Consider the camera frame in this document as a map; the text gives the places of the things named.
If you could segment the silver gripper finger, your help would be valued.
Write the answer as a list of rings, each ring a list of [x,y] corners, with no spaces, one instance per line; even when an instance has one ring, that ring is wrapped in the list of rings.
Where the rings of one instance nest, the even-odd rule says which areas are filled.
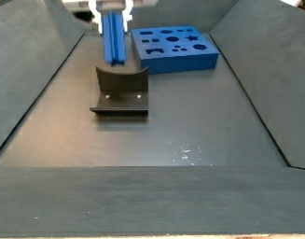
[[[128,32],[128,23],[132,21],[134,6],[135,6],[134,0],[124,0],[123,19],[124,19],[124,31],[126,32]]]
[[[88,8],[94,15],[95,23],[98,24],[99,34],[102,34],[103,33],[103,19],[102,19],[102,13],[98,9],[96,0],[88,0]]]

